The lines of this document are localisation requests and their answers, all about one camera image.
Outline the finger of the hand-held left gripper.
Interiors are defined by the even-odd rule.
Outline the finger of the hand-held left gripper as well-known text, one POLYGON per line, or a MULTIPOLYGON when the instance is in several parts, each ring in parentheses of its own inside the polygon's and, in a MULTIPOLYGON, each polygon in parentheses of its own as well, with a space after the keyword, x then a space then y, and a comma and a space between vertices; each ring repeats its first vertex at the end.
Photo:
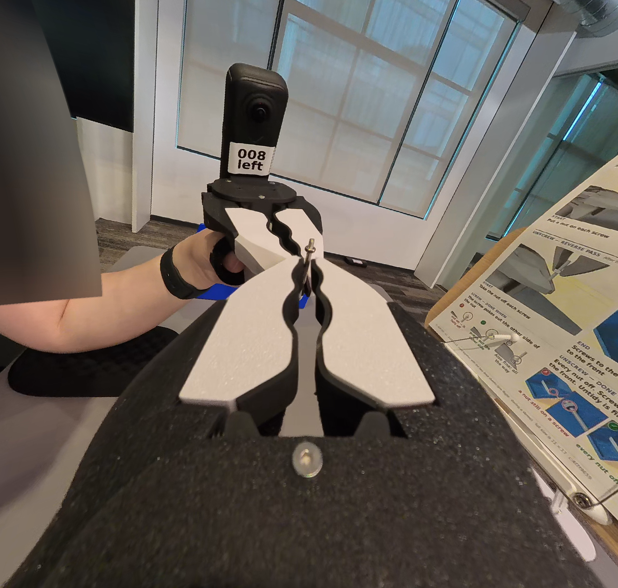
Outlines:
POLYGON ((237 232, 235 255, 253 275, 286 259, 286 250, 269 230, 269 220, 264 213, 240 207, 229 207, 226 213, 237 232))
POLYGON ((310 239, 314 239, 315 251, 312 259, 323 258, 323 236, 320 229, 306 214, 304 209, 282 209, 274 214, 275 228, 279 229, 284 242, 284 248, 293 255, 304 257, 305 247, 310 239))

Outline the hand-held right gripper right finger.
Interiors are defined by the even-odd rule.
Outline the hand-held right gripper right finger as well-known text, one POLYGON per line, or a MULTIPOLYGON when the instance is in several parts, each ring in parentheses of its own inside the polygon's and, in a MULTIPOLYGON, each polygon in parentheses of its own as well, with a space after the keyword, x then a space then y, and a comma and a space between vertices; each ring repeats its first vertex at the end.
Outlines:
POLYGON ((410 408, 435 401, 388 302, 326 259, 312 262, 316 360, 325 381, 372 407, 410 408))

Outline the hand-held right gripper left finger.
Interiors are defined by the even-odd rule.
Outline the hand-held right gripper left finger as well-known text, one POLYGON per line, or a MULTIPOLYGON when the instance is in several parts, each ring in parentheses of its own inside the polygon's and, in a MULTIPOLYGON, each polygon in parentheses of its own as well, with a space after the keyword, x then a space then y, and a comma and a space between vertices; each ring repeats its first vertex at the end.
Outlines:
POLYGON ((180 393, 229 412, 281 412, 295 398, 302 260, 254 276, 225 301, 180 393))

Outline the blue plastic bin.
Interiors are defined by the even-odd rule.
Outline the blue plastic bin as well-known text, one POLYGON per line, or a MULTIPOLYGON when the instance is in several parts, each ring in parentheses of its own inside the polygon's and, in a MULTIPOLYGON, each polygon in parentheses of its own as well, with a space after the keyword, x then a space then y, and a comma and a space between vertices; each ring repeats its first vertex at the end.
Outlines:
MULTIPOLYGON (((197 227, 197 232, 199 233, 204 229, 206 229, 205 224, 200 223, 197 227)), ((237 290, 236 286, 228 286, 228 285, 217 283, 217 284, 212 285, 208 290, 198 295, 196 298, 212 300, 212 301, 221 301, 221 300, 227 299, 236 290, 237 290)), ((299 308, 303 309, 306 306, 308 299, 309 299, 309 296, 303 293, 299 301, 299 308)))

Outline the person's left forearm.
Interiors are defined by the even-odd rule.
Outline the person's left forearm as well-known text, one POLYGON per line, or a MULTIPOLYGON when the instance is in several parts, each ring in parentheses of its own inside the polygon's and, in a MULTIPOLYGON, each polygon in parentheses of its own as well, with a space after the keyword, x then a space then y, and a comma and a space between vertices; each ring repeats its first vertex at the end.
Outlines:
POLYGON ((183 307, 165 287, 158 256, 101 275, 103 294, 1 306, 1 334, 45 352, 97 350, 153 329, 183 307))

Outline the person's left hand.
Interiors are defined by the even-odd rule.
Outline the person's left hand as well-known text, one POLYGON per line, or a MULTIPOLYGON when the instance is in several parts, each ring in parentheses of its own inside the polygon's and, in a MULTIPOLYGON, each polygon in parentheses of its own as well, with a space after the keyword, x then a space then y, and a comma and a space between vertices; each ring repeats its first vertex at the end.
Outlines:
POLYGON ((222 233, 204 229, 174 246, 173 264, 185 282, 200 289, 224 283, 210 262, 214 246, 223 238, 222 233))

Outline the black wristband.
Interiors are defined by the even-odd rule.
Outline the black wristband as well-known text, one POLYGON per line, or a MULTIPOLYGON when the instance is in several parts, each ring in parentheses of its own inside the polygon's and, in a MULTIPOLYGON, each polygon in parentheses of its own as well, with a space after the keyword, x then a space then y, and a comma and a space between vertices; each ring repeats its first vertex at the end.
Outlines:
POLYGON ((177 299, 189 300, 199 298, 205 290, 186 282, 174 265, 174 246, 170 247, 160 258, 159 269, 167 291, 177 299))

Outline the white framed window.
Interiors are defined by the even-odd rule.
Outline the white framed window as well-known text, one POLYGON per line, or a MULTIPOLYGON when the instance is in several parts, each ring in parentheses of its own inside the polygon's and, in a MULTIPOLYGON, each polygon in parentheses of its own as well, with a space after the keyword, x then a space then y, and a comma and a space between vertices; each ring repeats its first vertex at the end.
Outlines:
POLYGON ((225 76, 273 70, 271 166, 326 250, 446 285, 462 233, 576 36, 550 0, 136 0, 133 228, 199 223, 225 76))

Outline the printed instruction sheet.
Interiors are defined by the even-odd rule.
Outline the printed instruction sheet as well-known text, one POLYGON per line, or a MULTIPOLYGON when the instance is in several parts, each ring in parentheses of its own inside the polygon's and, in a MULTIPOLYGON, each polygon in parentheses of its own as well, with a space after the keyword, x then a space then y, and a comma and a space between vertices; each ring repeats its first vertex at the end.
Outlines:
POLYGON ((430 323, 568 495, 617 516, 617 158, 430 323))

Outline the instruction sheet on stand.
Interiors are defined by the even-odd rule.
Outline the instruction sheet on stand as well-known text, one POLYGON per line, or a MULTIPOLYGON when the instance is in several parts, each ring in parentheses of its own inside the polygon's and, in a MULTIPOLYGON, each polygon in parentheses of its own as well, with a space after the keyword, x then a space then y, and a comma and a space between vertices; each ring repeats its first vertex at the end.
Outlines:
MULTIPOLYGON (((430 327, 430 323, 452 303, 459 298, 472 283, 479 279, 487 268, 491 267, 498 257, 526 230, 521 228, 514 233, 502 238, 475 265, 467 271, 463 277, 429 310, 424 326, 429 333, 438 340, 442 337, 430 327)), ((489 394, 493 403, 499 408, 502 416, 506 419, 519 442, 529 454, 532 468, 550 486, 552 491, 559 489, 568 498, 568 508, 585 530, 588 531, 592 540, 598 543, 597 549, 604 550, 613 561, 617 561, 617 524, 613 522, 614 516, 604 511, 604 518, 607 523, 598 522, 595 514, 590 515, 576 504, 575 494, 579 492, 579 487, 571 483, 571 478, 566 476, 566 470, 558 464, 546 451, 541 450, 541 444, 522 428, 519 418, 515 417, 512 411, 501 401, 493 391, 490 391, 487 384, 481 381, 476 374, 473 376, 480 382, 483 389, 489 394)))

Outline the white sign stand base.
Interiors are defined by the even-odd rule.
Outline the white sign stand base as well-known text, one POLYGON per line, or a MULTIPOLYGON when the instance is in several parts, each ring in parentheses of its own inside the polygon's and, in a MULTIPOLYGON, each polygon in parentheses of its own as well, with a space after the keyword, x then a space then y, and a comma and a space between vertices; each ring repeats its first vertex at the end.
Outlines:
POLYGON ((568 508, 568 498, 559 490, 552 491, 550 486, 542 479, 542 477, 533 469, 537 485, 543 496, 549 501, 550 511, 560 525, 561 530, 568 537, 570 543, 576 548, 576 551, 586 562, 596 560, 597 551, 593 540, 570 512, 568 508))

